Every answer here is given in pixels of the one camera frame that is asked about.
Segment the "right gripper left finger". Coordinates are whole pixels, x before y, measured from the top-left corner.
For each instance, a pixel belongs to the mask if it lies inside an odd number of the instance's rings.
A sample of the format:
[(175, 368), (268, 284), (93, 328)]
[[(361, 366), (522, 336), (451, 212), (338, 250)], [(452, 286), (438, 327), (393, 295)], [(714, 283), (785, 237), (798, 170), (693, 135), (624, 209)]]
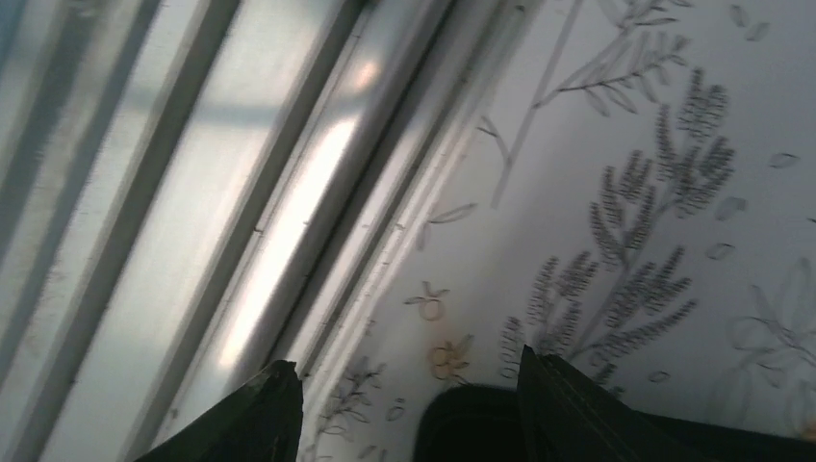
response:
[(138, 461), (294, 462), (302, 422), (302, 381), (278, 360)]

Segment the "black phone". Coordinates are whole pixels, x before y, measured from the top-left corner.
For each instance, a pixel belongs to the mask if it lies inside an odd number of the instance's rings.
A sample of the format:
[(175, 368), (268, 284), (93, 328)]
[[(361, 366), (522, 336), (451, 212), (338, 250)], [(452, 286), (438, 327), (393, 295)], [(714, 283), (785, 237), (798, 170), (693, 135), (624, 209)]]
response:
[[(813, 443), (642, 412), (680, 443), (715, 461), (813, 461)], [(517, 394), (468, 385), (441, 393), (423, 412), (414, 461), (526, 461)]]

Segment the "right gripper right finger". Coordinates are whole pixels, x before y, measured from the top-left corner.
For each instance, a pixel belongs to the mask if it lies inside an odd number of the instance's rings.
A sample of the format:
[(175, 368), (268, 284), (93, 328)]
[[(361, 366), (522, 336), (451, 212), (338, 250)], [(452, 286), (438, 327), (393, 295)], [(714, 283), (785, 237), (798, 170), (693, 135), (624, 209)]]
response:
[(529, 461), (705, 461), (557, 355), (523, 348), (517, 398)]

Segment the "aluminium rail frame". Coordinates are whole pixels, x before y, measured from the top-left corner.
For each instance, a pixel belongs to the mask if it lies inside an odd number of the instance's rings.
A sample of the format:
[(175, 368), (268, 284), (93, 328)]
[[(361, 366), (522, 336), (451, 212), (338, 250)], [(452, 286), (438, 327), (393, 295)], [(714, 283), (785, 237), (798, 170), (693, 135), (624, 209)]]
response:
[(2, 459), (138, 461), (278, 360), (301, 457), (540, 7), (3, 2)]

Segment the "floral patterned table mat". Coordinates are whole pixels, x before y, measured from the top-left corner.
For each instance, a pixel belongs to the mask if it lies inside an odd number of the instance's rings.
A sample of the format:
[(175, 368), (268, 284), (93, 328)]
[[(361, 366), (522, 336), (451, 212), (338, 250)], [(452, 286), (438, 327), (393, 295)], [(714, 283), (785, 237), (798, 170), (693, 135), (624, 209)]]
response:
[(304, 461), (414, 461), (523, 348), (635, 410), (815, 445), (815, 5), (547, 1)]

